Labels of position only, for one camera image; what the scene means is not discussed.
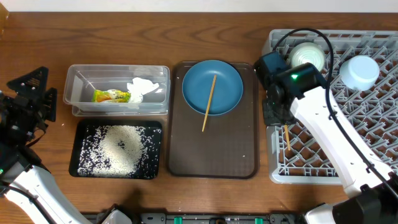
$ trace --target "clear plastic bin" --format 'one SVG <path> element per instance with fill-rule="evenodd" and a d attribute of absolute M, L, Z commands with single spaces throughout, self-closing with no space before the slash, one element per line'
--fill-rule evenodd
<path fill-rule="evenodd" d="M 140 77 L 158 83 L 158 89 L 144 95 L 141 103 L 92 103 L 94 90 L 127 91 L 127 83 Z M 72 65 L 68 69 L 63 101 L 78 108 L 76 116 L 167 114 L 170 70 L 158 65 Z"/>

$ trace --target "white wall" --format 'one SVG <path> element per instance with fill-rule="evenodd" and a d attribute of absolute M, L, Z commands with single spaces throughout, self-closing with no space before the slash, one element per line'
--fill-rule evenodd
<path fill-rule="evenodd" d="M 8 11 L 398 12 L 398 0 L 0 0 Z"/>

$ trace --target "chopstick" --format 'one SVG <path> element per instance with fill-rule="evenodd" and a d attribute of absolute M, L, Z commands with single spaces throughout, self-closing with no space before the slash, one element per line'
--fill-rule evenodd
<path fill-rule="evenodd" d="M 290 151 L 290 139 L 289 139 L 289 130 L 287 129 L 287 124 L 285 124 L 285 137 L 286 137 L 287 149 Z"/>
<path fill-rule="evenodd" d="M 214 90 L 214 86 L 216 84 L 216 77 L 217 77 L 217 75 L 214 75 L 213 84 L 211 86 L 211 91 L 210 91 L 210 96 L 209 96 L 209 102 L 207 103 L 205 120 L 203 121 L 203 127 L 201 129 L 202 132 L 205 131 L 207 115 L 209 114 L 209 109 L 210 109 L 210 104 L 211 104 L 211 97 L 213 96 L 213 90 Z"/>

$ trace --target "white tissue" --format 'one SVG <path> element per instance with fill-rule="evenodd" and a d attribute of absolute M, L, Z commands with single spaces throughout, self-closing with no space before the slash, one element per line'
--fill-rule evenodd
<path fill-rule="evenodd" d="M 150 80 L 133 78 L 132 83 L 127 83 L 127 89 L 131 94 L 129 103 L 142 102 L 145 94 L 156 90 L 158 87 L 158 83 L 153 84 Z"/>

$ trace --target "green tape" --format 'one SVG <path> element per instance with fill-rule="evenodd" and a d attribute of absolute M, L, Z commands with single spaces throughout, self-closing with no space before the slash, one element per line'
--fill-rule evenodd
<path fill-rule="evenodd" d="M 174 224 L 182 224 L 182 217 L 174 217 Z"/>
<path fill-rule="evenodd" d="M 262 224 L 262 218 L 255 218 L 254 219 L 254 224 Z"/>

